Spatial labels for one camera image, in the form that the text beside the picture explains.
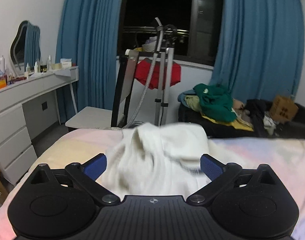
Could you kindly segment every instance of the window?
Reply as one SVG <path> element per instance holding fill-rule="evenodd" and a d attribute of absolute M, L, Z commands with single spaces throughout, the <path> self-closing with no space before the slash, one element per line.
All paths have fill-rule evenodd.
<path fill-rule="evenodd" d="M 123 0 L 118 53 L 142 47 L 156 35 L 155 17 L 177 27 L 174 59 L 214 65 L 218 49 L 223 0 Z M 141 56 L 152 53 L 140 52 Z"/>

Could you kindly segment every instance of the red cloth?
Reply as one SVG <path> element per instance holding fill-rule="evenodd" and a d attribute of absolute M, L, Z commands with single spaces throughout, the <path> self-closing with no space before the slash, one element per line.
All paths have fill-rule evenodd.
<path fill-rule="evenodd" d="M 150 69 L 151 60 L 144 59 L 140 63 L 138 63 L 134 78 L 136 78 L 140 83 L 143 85 L 146 84 L 149 69 Z M 154 72 L 152 74 L 152 78 L 149 84 L 149 89 L 158 88 L 158 81 L 159 81 L 159 69 L 160 69 L 160 62 L 156 62 Z M 166 76 L 167 66 L 165 66 L 164 75 Z M 171 86 L 176 85 L 180 82 L 181 78 L 181 66 L 175 62 L 173 62 L 173 67 L 171 71 Z"/>

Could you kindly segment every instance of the desk leg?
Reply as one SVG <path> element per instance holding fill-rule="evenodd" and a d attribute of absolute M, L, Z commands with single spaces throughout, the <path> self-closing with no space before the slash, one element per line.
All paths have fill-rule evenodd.
<path fill-rule="evenodd" d="M 76 101 L 75 101 L 75 96 L 73 94 L 72 83 L 69 84 L 69 87 L 70 87 L 70 93 L 71 93 L 71 97 L 72 97 L 73 107 L 75 108 L 75 114 L 78 114 L 77 106 L 76 106 Z"/>
<path fill-rule="evenodd" d="M 54 90 L 54 100 L 56 102 L 56 110 L 57 110 L 57 117 L 58 117 L 59 125 L 61 125 L 59 108 L 58 108 L 58 100 L 57 100 L 57 90 Z"/>

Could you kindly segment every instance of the pile of clothes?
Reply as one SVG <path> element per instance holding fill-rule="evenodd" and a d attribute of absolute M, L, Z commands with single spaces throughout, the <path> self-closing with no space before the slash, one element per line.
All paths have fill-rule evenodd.
<path fill-rule="evenodd" d="M 276 127 L 269 112 L 266 112 L 265 101 L 253 99 L 245 105 L 233 99 L 222 85 L 198 84 L 193 90 L 180 94 L 178 101 L 210 122 L 255 131 L 258 137 L 267 137 L 267 133 L 272 134 Z"/>

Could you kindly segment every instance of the logo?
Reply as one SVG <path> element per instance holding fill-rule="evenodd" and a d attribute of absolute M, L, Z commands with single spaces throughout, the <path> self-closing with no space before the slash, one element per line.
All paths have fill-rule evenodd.
<path fill-rule="evenodd" d="M 159 200 L 158 200 L 158 199 L 155 199 L 155 198 L 152 198 L 151 200 L 149 200 L 149 202 L 150 202 L 151 204 L 155 204 L 155 203 L 159 202 Z"/>

